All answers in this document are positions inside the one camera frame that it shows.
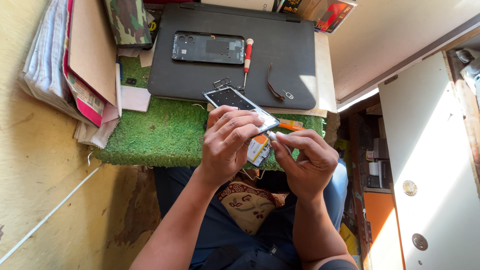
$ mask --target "green mat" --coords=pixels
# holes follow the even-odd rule
[[[150,67],[142,68],[139,58],[120,57],[122,85],[127,78],[137,79],[135,87],[146,88]],[[202,159],[203,123],[208,118],[204,108],[188,102],[152,97],[147,112],[124,110],[122,118],[108,139],[105,149],[94,149],[94,156],[104,163],[148,166],[198,166]],[[303,122],[324,135],[324,119],[318,116],[275,114],[278,118]],[[275,131],[290,133],[284,128]],[[245,168],[254,168],[247,163]],[[265,170],[280,170],[274,155],[263,165]]]

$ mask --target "left hand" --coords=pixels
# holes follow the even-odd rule
[[[251,137],[260,133],[257,127],[265,122],[258,113],[220,106],[208,115],[204,135],[202,163],[198,170],[202,181],[220,187],[247,163]]]

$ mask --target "orange handle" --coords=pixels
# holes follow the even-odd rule
[[[283,128],[286,128],[286,129],[289,129],[289,130],[293,130],[293,131],[305,130],[303,127],[294,126],[294,125],[289,125],[289,124],[284,124],[284,123],[280,123],[279,127],[283,127]]]

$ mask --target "red screwdriver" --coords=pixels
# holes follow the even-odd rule
[[[247,39],[247,49],[246,49],[246,56],[245,56],[245,80],[243,81],[243,89],[245,89],[245,83],[247,82],[247,73],[248,68],[250,68],[250,55],[252,54],[252,44],[253,39]]]

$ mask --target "white cabinet door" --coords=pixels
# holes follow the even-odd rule
[[[407,270],[480,269],[478,180],[445,62],[439,52],[379,85]]]

